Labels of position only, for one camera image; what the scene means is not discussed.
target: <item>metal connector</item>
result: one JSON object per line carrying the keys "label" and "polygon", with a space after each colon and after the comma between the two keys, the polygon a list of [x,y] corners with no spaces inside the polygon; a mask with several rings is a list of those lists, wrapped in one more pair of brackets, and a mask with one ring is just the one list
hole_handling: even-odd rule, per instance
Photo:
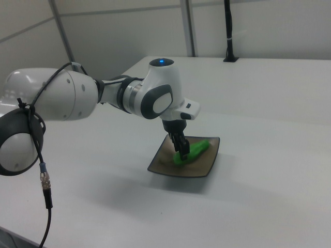
{"label": "metal connector", "polygon": [[48,172],[40,173],[40,181],[43,190],[49,190],[51,188],[51,181]]}

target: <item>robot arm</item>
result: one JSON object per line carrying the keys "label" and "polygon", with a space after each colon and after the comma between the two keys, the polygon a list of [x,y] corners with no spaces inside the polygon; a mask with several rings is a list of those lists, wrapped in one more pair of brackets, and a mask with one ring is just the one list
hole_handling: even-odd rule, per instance
{"label": "robot arm", "polygon": [[[56,69],[33,68],[14,71],[6,79],[0,105],[17,108],[17,98],[30,103]],[[197,102],[182,96],[179,71],[170,59],[149,63],[145,79],[126,78],[117,81],[94,80],[74,71],[62,71],[47,86],[35,104],[36,113],[44,120],[78,120],[88,117],[96,104],[109,103],[127,113],[146,119],[160,117],[176,151],[185,159],[190,152],[183,130],[186,120],[200,111]],[[0,174],[18,175],[37,160],[37,152],[20,109],[0,118]],[[10,128],[16,122],[16,129]],[[44,127],[33,120],[34,132],[42,147]]]}

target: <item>square plate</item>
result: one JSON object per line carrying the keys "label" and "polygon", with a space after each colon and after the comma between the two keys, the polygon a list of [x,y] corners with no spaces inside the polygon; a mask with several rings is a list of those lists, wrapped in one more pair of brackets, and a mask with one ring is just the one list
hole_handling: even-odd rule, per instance
{"label": "square plate", "polygon": [[176,151],[169,135],[167,135],[149,165],[148,171],[173,177],[194,178],[208,176],[218,153],[220,138],[192,136],[185,136],[185,138],[190,144],[194,144],[202,140],[208,140],[209,148],[195,161],[185,165],[176,165],[173,162],[173,156]]}

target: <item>green toy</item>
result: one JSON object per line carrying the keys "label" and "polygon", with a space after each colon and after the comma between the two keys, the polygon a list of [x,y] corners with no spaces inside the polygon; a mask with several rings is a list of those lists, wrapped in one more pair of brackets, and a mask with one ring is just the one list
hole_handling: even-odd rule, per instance
{"label": "green toy", "polygon": [[173,157],[174,163],[176,165],[189,164],[194,160],[196,160],[208,148],[209,148],[209,141],[207,139],[196,142],[190,145],[190,153],[187,154],[186,160],[181,160],[179,152],[176,152]]}

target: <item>white wall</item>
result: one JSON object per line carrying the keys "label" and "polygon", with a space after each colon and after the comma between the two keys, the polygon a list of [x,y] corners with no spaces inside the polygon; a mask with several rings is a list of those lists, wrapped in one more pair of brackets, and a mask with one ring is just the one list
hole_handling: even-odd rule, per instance
{"label": "white wall", "polygon": [[0,94],[15,69],[68,62],[48,1],[0,1],[0,58]]}
{"label": "white wall", "polygon": [[[233,46],[242,58],[331,59],[330,0],[231,0]],[[224,57],[223,0],[192,0],[198,55]]]}
{"label": "white wall", "polygon": [[[56,0],[76,61],[97,78],[147,55],[189,56],[184,0]],[[197,55],[224,57],[223,0],[191,0]],[[242,58],[331,59],[330,0],[231,0]]]}
{"label": "white wall", "polygon": [[56,4],[74,58],[92,77],[119,75],[147,55],[187,56],[179,0]]}
{"label": "white wall", "polygon": [[[55,0],[75,60],[100,79],[144,56],[190,56],[184,2]],[[191,3],[197,55],[224,57],[223,0]],[[331,59],[330,0],[231,0],[231,10],[236,56]],[[0,82],[14,69],[68,61],[48,1],[0,1],[0,57]]]}

